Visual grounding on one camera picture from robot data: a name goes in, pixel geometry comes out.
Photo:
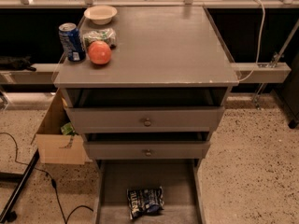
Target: apple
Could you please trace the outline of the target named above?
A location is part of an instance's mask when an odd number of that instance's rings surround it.
[[[93,41],[88,47],[88,55],[92,63],[106,64],[111,59],[111,49],[104,41]]]

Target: drawer front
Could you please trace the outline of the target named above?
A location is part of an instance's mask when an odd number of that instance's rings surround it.
[[[190,143],[105,143],[86,142],[84,148],[90,159],[203,159],[210,147],[208,142]]]
[[[66,112],[79,134],[213,132],[221,121],[224,108],[68,108]]]

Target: cardboard box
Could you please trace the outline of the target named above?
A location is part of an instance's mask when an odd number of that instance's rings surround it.
[[[71,135],[62,135],[61,127],[67,122],[62,95],[57,91],[36,133],[42,163],[84,164],[88,160],[80,135],[75,135],[73,140]]]

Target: white cable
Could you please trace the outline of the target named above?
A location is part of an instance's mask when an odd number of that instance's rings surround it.
[[[263,3],[262,3],[261,0],[253,0],[253,1],[257,2],[258,4],[260,4],[261,7],[262,7],[262,10],[263,10],[263,16],[262,16],[262,22],[261,22],[260,33],[259,33],[259,40],[258,40],[258,50],[257,50],[256,60],[255,60],[255,63],[258,64],[259,57],[260,57],[260,48],[261,48],[261,39],[262,39],[262,31],[263,31],[265,11],[264,11],[264,6],[263,6]],[[242,79],[239,79],[238,81],[242,82],[242,81],[248,79],[252,75],[253,71],[254,70],[251,70],[250,73],[246,77],[244,77]]]

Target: green object in box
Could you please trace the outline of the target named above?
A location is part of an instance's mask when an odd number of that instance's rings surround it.
[[[71,122],[66,123],[62,128],[61,128],[62,134],[63,135],[75,135],[76,132],[74,130],[74,127]]]

